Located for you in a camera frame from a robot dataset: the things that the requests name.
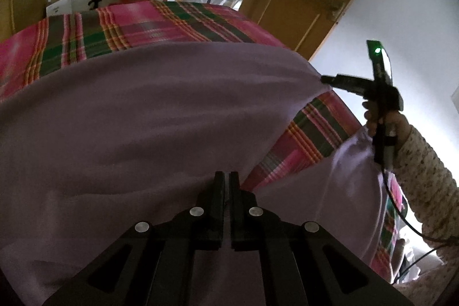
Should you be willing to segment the person right hand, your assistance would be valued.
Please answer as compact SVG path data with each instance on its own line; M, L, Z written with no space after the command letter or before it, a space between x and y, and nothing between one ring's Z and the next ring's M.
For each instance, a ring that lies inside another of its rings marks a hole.
M370 137L374 137L377 133L378 124L392 126L398 139L396 149L400 150L404 143L409 139L412 132L412 125L409 124L407 118L399 111L391 111L385 116L380 116L375 102L364 101L363 108L366 110L364 118L366 119L367 134Z

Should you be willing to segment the patterned right sleeve forearm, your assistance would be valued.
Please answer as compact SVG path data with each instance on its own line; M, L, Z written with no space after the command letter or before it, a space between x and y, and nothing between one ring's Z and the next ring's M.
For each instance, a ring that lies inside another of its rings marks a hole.
M438 240L457 238L458 186L414 126L395 158L394 174L423 235Z

